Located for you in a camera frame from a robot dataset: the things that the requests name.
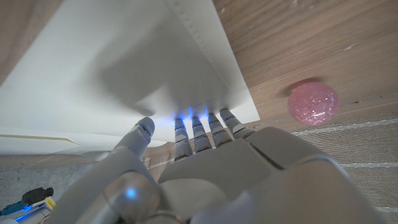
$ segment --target textured fabric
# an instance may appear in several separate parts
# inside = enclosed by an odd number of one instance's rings
[[[398,113],[386,113],[294,132],[342,164],[388,224],[398,223],[397,118]],[[168,150],[147,158],[156,180],[172,162],[172,156]]]

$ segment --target pink glitter ball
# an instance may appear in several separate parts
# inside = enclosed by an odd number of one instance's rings
[[[338,109],[338,96],[332,87],[318,82],[298,86],[287,100],[290,115],[298,122],[319,125],[331,120]]]

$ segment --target robotic hand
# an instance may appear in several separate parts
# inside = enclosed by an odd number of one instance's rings
[[[175,162],[158,183],[140,158],[154,124],[140,120],[107,158],[57,202],[51,223],[384,223],[345,171],[315,146],[276,128],[246,129],[229,110],[193,118],[194,154],[175,121]]]

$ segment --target white paper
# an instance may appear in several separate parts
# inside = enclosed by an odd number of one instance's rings
[[[206,114],[222,108],[259,119],[213,3],[195,0],[64,1],[0,87],[0,105],[0,134],[52,133],[81,151],[108,149],[145,116],[161,142],[174,142],[175,118],[191,138],[192,116],[207,132]]]

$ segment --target blue led light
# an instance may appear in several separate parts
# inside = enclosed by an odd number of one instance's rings
[[[135,198],[135,197],[136,197],[136,190],[134,190],[134,189],[128,189],[128,190],[126,191],[126,196],[127,196],[128,198]]]
[[[14,221],[15,221],[15,222],[20,222],[20,221],[26,219],[26,218],[28,217],[28,215],[24,215],[24,216],[21,216],[21,217],[19,217],[19,218],[16,218]]]
[[[24,209],[22,209],[21,211],[23,211],[24,213],[27,213],[30,209],[32,209],[31,205],[29,205],[28,207],[24,207]]]

